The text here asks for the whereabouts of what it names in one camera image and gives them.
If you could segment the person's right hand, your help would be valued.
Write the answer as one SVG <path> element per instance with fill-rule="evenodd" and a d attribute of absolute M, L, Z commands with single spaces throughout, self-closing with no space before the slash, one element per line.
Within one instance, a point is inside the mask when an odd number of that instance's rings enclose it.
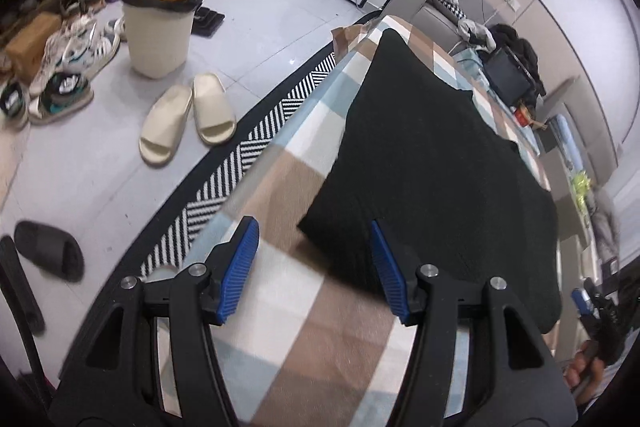
<path fill-rule="evenodd" d="M 587 340 L 564 369 L 564 381 L 578 407 L 591 401 L 603 381 L 605 364 L 596 355 L 596 342 Z"/>

